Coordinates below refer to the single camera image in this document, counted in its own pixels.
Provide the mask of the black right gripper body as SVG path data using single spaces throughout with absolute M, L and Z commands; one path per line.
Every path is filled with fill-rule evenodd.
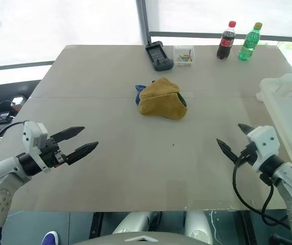
M 257 146 L 254 142 L 246 145 L 245 149 L 241 152 L 242 160 L 249 164 L 254 164 L 257 160 Z

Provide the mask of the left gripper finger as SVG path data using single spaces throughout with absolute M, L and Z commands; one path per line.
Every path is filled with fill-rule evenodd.
M 79 134 L 82 130 L 84 130 L 85 127 L 70 127 L 68 129 L 65 129 L 61 132 L 55 133 L 50 138 L 53 140 L 68 140 L 72 137 L 75 137 L 77 134 Z
M 66 163 L 68 165 L 72 165 L 73 163 L 81 160 L 82 158 L 90 154 L 98 146 L 98 144 L 99 142 L 95 141 L 92 143 L 82 145 L 81 147 L 77 148 L 74 152 L 66 156 Z

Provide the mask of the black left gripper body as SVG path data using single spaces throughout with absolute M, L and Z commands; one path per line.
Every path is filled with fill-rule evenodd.
M 58 144 L 52 138 L 49 138 L 46 141 L 45 147 L 42 148 L 40 151 L 41 159 L 49 168 L 56 168 L 63 163 L 66 163 L 67 161 L 66 155 L 60 150 Z

